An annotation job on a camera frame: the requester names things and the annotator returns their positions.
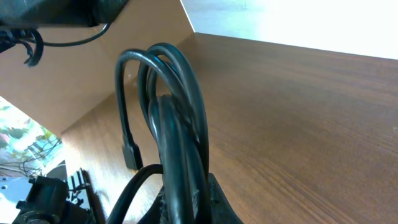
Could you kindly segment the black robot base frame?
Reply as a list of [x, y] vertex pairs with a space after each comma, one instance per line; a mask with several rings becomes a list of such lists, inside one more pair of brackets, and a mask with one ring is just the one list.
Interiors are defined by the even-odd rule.
[[1, 223], [94, 224], [99, 218], [87, 171], [54, 177], [1, 177]]

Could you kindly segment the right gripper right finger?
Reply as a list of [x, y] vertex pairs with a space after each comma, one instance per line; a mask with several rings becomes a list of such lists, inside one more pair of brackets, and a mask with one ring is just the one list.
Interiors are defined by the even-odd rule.
[[212, 173], [208, 175], [212, 224], [243, 224]]

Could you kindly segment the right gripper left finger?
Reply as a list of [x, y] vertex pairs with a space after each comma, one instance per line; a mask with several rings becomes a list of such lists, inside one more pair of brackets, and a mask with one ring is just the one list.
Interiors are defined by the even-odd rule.
[[160, 189], [150, 209], [137, 224], [169, 224], [164, 186]]

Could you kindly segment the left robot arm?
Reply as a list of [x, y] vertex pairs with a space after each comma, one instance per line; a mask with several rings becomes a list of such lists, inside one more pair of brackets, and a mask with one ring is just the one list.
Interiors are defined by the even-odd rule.
[[[28, 67], [36, 66], [44, 47], [74, 47], [105, 34], [126, 7], [128, 0], [1, 0], [1, 52], [17, 44], [25, 47]], [[83, 40], [46, 42], [39, 27], [96, 27], [102, 30]]]

